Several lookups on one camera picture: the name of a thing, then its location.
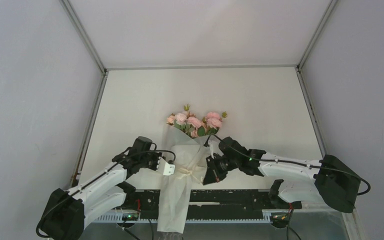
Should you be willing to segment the cream ribbon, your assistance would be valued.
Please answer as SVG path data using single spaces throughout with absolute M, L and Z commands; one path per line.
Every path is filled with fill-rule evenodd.
M 175 172 L 179 175 L 177 178 L 182 179 L 185 177 L 191 177 L 199 184 L 203 184 L 206 168 L 203 166 L 194 166 L 191 169 L 177 167 Z

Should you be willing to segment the pink fake flower bouquet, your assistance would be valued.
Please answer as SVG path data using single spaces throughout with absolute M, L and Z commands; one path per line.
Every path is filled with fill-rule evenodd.
M 217 134 L 223 126 L 224 120 L 228 117 L 228 113 L 210 111 L 202 118 L 191 112 L 191 105 L 183 106 L 183 111 L 171 113 L 166 118 L 166 124 L 172 126 L 188 137 L 196 139 Z

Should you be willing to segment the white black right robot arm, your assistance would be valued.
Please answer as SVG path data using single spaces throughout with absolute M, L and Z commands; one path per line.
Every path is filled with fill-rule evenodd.
M 370 184 L 334 155 L 320 160 L 281 157 L 261 149 L 247 149 L 231 137 L 219 140 L 222 154 L 206 157 L 203 185 L 219 183 L 238 169 L 248 176 L 274 178 L 269 203 L 275 208 L 296 202 L 325 203 L 330 208 L 352 213 L 358 196 Z

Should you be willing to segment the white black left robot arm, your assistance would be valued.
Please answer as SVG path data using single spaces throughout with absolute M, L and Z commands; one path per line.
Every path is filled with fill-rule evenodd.
M 109 210 L 133 207 L 137 196 L 119 184 L 140 169 L 156 171 L 163 154 L 152 140 L 139 136 L 132 146 L 112 158 L 97 175 L 68 190 L 54 190 L 35 228 L 44 239 L 77 240 L 86 227 Z

